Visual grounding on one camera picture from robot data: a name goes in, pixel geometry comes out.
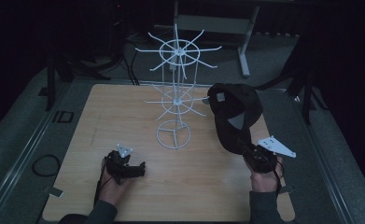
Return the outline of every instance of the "gray jacket sleeve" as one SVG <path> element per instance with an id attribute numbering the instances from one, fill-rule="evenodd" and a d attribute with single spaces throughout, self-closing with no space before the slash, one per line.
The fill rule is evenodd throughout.
<path id="1" fill-rule="evenodd" d="M 251 219 L 249 224 L 284 224 L 277 210 L 277 196 L 275 192 L 249 192 Z"/>
<path id="2" fill-rule="evenodd" d="M 118 214 L 118 209 L 110 203 L 99 200 L 89 217 L 84 222 L 85 224 L 111 224 Z"/>

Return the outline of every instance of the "spinning display rack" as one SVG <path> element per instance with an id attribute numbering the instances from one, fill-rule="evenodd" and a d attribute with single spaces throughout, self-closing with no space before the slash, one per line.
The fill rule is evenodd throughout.
<path id="1" fill-rule="evenodd" d="M 136 49 L 140 52 L 157 52 L 160 54 L 161 63 L 155 68 L 150 69 L 150 71 L 155 71 L 161 67 L 162 74 L 162 84 L 153 85 L 153 87 L 162 93 L 162 98 L 158 102 L 148 102 L 149 104 L 161 104 L 164 108 L 164 113 L 162 113 L 157 120 L 162 119 L 166 114 L 175 115 L 174 119 L 168 119 L 163 122 L 157 129 L 156 136 L 159 143 L 170 149 L 178 149 L 184 147 L 191 137 L 191 132 L 189 125 L 185 123 L 182 119 L 182 115 L 192 111 L 201 116 L 204 114 L 193 109 L 195 101 L 202 101 L 206 97 L 194 98 L 194 88 L 196 85 L 196 77 L 198 64 L 201 63 L 210 68 L 217 68 L 216 66 L 204 63 L 200 61 L 201 53 L 204 51 L 212 51 L 221 49 L 218 47 L 216 49 L 199 49 L 197 45 L 194 44 L 204 32 L 202 30 L 193 40 L 188 41 L 185 39 L 179 39 L 177 28 L 175 25 L 175 39 L 169 40 L 167 42 L 153 36 L 151 33 L 149 35 L 162 42 L 159 49 L 156 50 L 143 50 Z M 171 65 L 174 67 L 171 69 L 172 72 L 172 84 L 167 85 L 164 81 L 164 66 Z M 188 78 L 186 66 L 195 65 L 195 70 L 193 74 L 193 83 L 187 84 L 185 80 Z"/>

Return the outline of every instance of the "black cap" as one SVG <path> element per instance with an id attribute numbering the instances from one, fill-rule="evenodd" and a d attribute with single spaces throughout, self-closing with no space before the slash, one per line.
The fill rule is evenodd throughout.
<path id="1" fill-rule="evenodd" d="M 241 144 L 252 145 L 249 128 L 263 111 L 258 94 L 246 84 L 217 83 L 207 95 L 220 144 L 228 151 L 242 155 Z"/>

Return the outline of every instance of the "gray carpet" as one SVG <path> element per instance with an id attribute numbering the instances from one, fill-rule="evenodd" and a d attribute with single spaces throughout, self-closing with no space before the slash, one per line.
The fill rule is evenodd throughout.
<path id="1" fill-rule="evenodd" d="M 150 44 L 145 38 L 130 38 L 138 48 L 157 48 L 159 43 Z M 279 36 L 254 35 L 249 43 L 249 66 L 252 76 L 241 76 L 237 52 L 234 47 L 225 46 L 217 52 L 206 52 L 202 61 L 217 65 L 211 69 L 199 67 L 199 84 L 211 85 L 216 82 L 247 83 L 259 85 L 278 76 L 296 38 Z M 134 46 L 127 45 L 125 55 L 130 62 L 134 55 Z M 150 53 L 138 53 L 133 63 L 136 77 L 145 81 L 159 81 L 159 71 L 149 72 L 160 61 Z M 57 104 L 50 112 L 45 112 L 46 98 L 37 96 L 40 88 L 46 85 L 46 71 L 38 74 L 27 86 L 13 108 L 0 123 L 0 186 L 4 176 L 14 161 L 28 147 L 33 148 L 32 156 L 27 158 L 26 167 L 16 180 L 15 187 L 8 195 L 5 204 L 0 204 L 0 223 L 47 223 L 41 219 L 41 212 L 48 198 L 42 192 L 51 186 L 55 177 L 40 177 L 32 172 L 31 166 L 43 155 L 52 154 L 63 159 L 69 141 L 76 128 L 91 86 L 95 83 L 130 84 L 125 64 L 102 71 L 111 81 L 98 81 L 91 77 L 78 76 L 72 84 L 58 83 Z M 316 110 L 312 110 L 312 125 L 307 126 L 300 116 L 299 103 L 279 89 L 288 86 L 288 81 L 280 83 L 267 91 L 260 92 L 270 134 L 293 148 L 298 157 L 285 158 L 286 182 L 296 191 L 290 194 L 299 223 L 365 223 L 365 181 L 354 158 L 349 152 L 343 136 L 338 130 L 329 111 L 324 111 L 313 102 Z M 71 123 L 53 122 L 57 111 L 74 112 Z M 38 141 L 30 143 L 33 133 L 37 133 L 37 125 L 46 123 L 46 128 L 37 134 Z M 321 171 L 324 159 L 330 168 L 330 174 Z M 52 159 L 41 161 L 38 170 L 52 172 L 56 170 Z M 329 178 L 334 178 L 337 186 L 330 186 Z M 336 200 L 330 192 L 338 189 L 347 207 L 350 217 L 343 217 L 337 209 Z"/>

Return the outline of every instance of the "dark background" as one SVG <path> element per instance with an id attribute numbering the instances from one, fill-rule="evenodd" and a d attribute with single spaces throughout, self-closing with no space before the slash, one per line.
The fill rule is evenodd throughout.
<path id="1" fill-rule="evenodd" d="M 109 4 L 109 1 L 98 2 Z M 244 16 L 238 3 L 234 10 L 216 11 L 217 3 L 212 2 L 215 4 L 211 8 L 206 3 L 189 5 L 187 1 L 187 6 L 181 9 L 193 14 Z M 300 35 L 299 47 L 290 56 L 292 66 L 302 66 L 300 60 L 307 56 L 306 48 L 315 46 L 321 66 L 316 71 L 315 84 L 365 175 L 365 1 L 342 2 L 344 5 L 338 7 L 310 6 L 310 10 L 292 4 L 284 7 L 265 4 L 260 9 L 255 31 Z M 113 21 L 123 21 L 144 33 L 150 31 L 153 24 L 173 23 L 174 7 L 170 0 L 112 1 L 111 4 L 116 6 Z M 97 15 L 109 16 L 107 11 L 97 12 Z M 74 49 L 82 50 L 84 53 L 77 55 L 89 58 L 96 53 L 98 40 L 94 40 L 93 32 L 88 29 L 92 24 L 83 19 L 77 1 L 0 1 L 0 120 L 29 80 L 46 67 L 44 42 L 49 30 L 59 28 L 57 37 L 65 38 L 56 43 L 79 43 L 78 47 L 66 45 L 70 49 L 65 50 L 71 53 Z"/>

